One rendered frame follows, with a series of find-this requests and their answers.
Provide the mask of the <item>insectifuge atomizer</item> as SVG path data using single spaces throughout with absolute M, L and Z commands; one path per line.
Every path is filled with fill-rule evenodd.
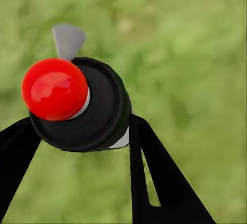
M 63 151 L 127 147 L 133 110 L 123 80 L 103 62 L 76 57 L 87 39 L 83 29 L 62 23 L 52 32 L 59 58 L 35 63 L 21 87 L 37 134 Z

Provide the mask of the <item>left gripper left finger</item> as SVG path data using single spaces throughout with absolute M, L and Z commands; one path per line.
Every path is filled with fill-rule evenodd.
M 0 224 L 41 140 L 30 117 L 0 132 Z

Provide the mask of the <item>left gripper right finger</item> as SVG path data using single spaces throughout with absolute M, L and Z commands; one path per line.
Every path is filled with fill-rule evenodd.
M 129 114 L 133 224 L 216 224 L 148 122 Z M 149 203 L 141 148 L 161 206 Z

